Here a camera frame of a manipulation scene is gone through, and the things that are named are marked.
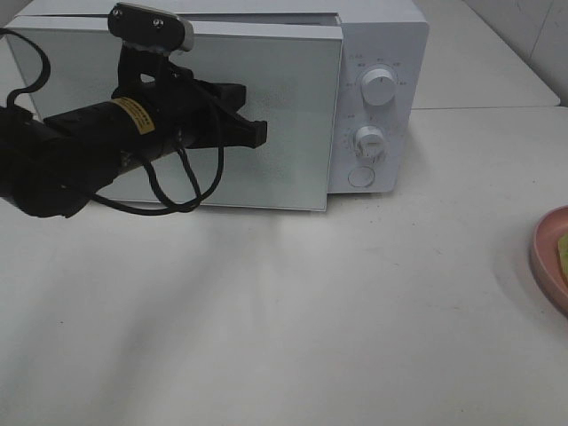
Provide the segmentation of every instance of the power dial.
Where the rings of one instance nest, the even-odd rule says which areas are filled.
[[[383,132],[375,126],[361,127],[355,133],[355,154],[363,158],[376,158],[386,149],[386,139]]]
[[[386,104],[397,91],[397,77],[386,67],[378,67],[367,71],[361,80],[363,98],[370,106],[379,107]]]

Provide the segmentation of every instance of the white wall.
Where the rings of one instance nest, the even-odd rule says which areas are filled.
[[[12,16],[23,9],[30,1],[31,0],[0,0],[0,27],[3,27],[12,20]]]
[[[568,105],[568,0],[464,0]]]

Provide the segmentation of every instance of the cable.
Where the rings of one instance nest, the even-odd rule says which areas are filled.
[[[39,91],[40,89],[42,89],[45,86],[45,84],[48,82],[50,75],[51,75],[51,63],[49,61],[49,58],[45,54],[45,52],[37,44],[35,44],[34,42],[29,40],[25,36],[20,35],[20,34],[16,33],[15,31],[12,31],[12,30],[6,29],[6,28],[0,28],[0,36],[1,35],[11,35],[11,36],[16,36],[16,37],[20,38],[24,42],[28,43],[31,47],[33,47],[34,50],[39,54],[39,56],[42,60],[42,71],[41,71],[39,77],[37,78],[37,80],[34,83],[32,83],[31,85],[29,85],[28,87],[25,87],[23,89],[14,90],[8,95],[8,98],[6,100],[7,107],[8,108],[15,108],[15,100],[20,94],[22,94],[22,93],[34,93],[36,91]],[[140,162],[142,167],[145,169],[145,172],[148,175],[148,180],[150,182],[150,186],[152,188],[152,191],[154,192],[154,195],[156,196],[156,198],[158,198],[158,200],[164,206],[166,206],[165,209],[139,209],[139,208],[131,207],[131,206],[126,205],[126,204],[122,204],[118,201],[110,200],[106,197],[103,197],[101,195],[93,193],[92,191],[89,191],[88,189],[85,189],[85,188],[83,188],[79,185],[75,185],[71,182],[67,182],[66,179],[59,176],[57,173],[45,168],[41,163],[39,163],[39,162],[35,161],[34,159],[28,157],[26,154],[20,152],[20,150],[18,150],[15,147],[13,147],[11,149],[11,151],[13,151],[13,153],[18,155],[20,158],[22,158],[25,162],[33,164],[35,167],[37,167],[43,173],[50,175],[52,178],[54,178],[54,180],[56,182],[58,182],[61,185],[61,187],[75,191],[76,193],[79,193],[84,198],[87,198],[88,200],[91,200],[91,201],[95,201],[95,202],[102,204],[104,206],[107,206],[111,209],[119,210],[119,211],[122,211],[124,213],[130,213],[130,214],[133,214],[133,215],[147,216],[147,217],[165,216],[165,215],[169,215],[169,214],[172,214],[172,213],[178,213],[178,212],[179,213],[188,213],[188,212],[195,210],[197,207],[199,207],[201,205],[201,203],[204,200],[209,198],[213,194],[213,192],[215,192],[215,190],[217,189],[217,187],[218,187],[218,185],[221,181],[221,177],[223,176],[223,171],[224,171],[224,168],[225,168],[225,153],[224,153],[224,143],[223,143],[223,132],[222,132],[222,127],[221,127],[221,119],[219,117],[216,105],[213,101],[213,95],[211,95],[210,93],[205,91],[203,88],[201,88],[198,84],[196,84],[195,80],[193,79],[193,76],[190,75],[190,73],[187,70],[180,68],[180,67],[177,67],[176,65],[174,65],[172,63],[170,63],[170,66],[172,67],[172,69],[175,69],[180,75],[182,75],[184,77],[184,80],[187,83],[190,83],[191,85],[193,85],[193,87],[200,93],[203,100],[207,103],[207,105],[209,107],[209,111],[211,112],[211,115],[213,116],[213,120],[214,120],[214,124],[215,124],[215,130],[216,130],[215,134],[216,134],[217,147],[218,147],[218,149],[217,149],[217,172],[216,172],[215,178],[213,179],[211,186],[209,187],[209,189],[207,191],[205,191],[205,193],[201,193],[201,188],[199,186],[199,182],[197,181],[197,177],[195,176],[195,173],[193,172],[193,169],[192,169],[192,167],[189,163],[189,159],[187,157],[187,153],[185,152],[185,149],[177,141],[174,142],[175,151],[181,159],[181,162],[184,166],[185,173],[188,176],[190,182],[192,183],[193,190],[195,192],[195,198],[193,200],[178,204],[178,203],[175,203],[172,199],[170,199],[165,194],[165,192],[162,190],[160,183],[158,182],[158,178],[157,178],[157,175],[155,173],[154,166],[152,166],[152,163],[150,161],[148,161],[147,158],[145,158],[144,156],[142,156],[140,154],[134,154],[134,156]]]

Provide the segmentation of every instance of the microwave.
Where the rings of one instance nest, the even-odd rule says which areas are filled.
[[[268,122],[257,150],[227,149],[208,204],[325,210],[329,193],[385,193],[396,183],[429,26],[412,0],[137,0],[193,25],[194,47],[171,60],[210,82],[247,86],[240,111]],[[35,0],[7,26],[51,59],[51,79],[32,95],[40,119],[107,100],[121,41],[107,29],[114,0]],[[9,37],[21,76],[39,59]],[[191,152],[204,182],[215,150]],[[176,158],[156,162],[174,200],[190,191]],[[102,194],[153,201],[141,170]]]

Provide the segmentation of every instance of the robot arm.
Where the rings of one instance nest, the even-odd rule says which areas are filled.
[[[30,40],[43,72],[31,86],[13,91],[0,107],[0,196],[35,217],[71,217],[93,200],[128,213],[159,216],[189,212],[217,188],[223,173],[224,148],[257,148],[266,142],[267,123],[237,114],[246,102],[246,87],[196,80],[191,70],[169,60],[175,50],[193,47],[193,29],[178,16],[132,4],[117,4],[108,15],[111,33],[122,39],[119,85],[111,100],[64,114],[33,119],[14,104],[21,93],[38,91],[51,66]],[[142,75],[154,80],[145,83]],[[201,191],[186,149],[216,148],[217,174]],[[177,153],[195,198],[175,203],[158,183],[152,161]],[[96,194],[115,178],[143,167],[161,209],[138,209]]]

